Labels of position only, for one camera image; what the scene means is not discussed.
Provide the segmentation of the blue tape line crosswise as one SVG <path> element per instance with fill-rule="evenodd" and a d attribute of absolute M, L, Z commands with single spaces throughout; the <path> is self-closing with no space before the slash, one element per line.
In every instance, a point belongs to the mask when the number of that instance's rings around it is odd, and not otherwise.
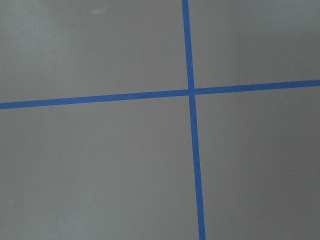
<path fill-rule="evenodd" d="M 101 102 L 117 102 L 117 101 L 156 99 L 156 98 L 169 98 L 169 97 L 185 97 L 185 96 L 198 96 L 198 95 L 210 95 L 210 94 L 266 91 L 266 90 L 277 90 L 277 89 L 306 88 L 306 87 L 318 87 L 319 85 L 320 85 L 320 81 L 318 79 L 288 81 L 288 82 L 274 82 L 274 83 L 245 84 L 245 85 L 231 85 L 231 86 L 195 88 L 192 90 L 178 89 L 178 90 L 164 90 L 164 91 L 151 91 L 151 92 L 122 93 L 122 94 L 108 94 L 108 95 L 96 95 L 96 96 L 81 96 L 81 97 L 67 97 L 67 98 L 55 98 L 55 99 L 2 102 L 0 104 L 0 108 L 2 110 L 35 108 L 35 107 L 48 107 L 48 106 L 60 106 L 60 105 L 76 105 L 76 104 L 89 104 L 89 103 L 101 103 Z"/>

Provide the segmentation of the blue tape line lengthwise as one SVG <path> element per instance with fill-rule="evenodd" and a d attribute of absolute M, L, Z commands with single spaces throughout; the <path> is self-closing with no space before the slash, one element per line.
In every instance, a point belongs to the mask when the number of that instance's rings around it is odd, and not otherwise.
<path fill-rule="evenodd" d="M 183 30 L 184 30 L 184 43 L 185 43 L 186 73 L 187 73 L 187 87 L 188 87 L 188 100 L 189 100 L 189 116 L 190 116 L 192 155 L 193 155 L 198 236 L 200 240 L 205 240 L 206 228 L 205 228 L 205 215 L 204 215 L 204 202 L 203 202 L 203 189 L 202 189 L 201 161 L 200 161 L 200 150 L 199 150 L 196 88 L 195 88 L 195 80 L 194 80 L 190 10 L 189 10 L 188 0 L 182 1 L 182 15 L 183 15 Z"/>

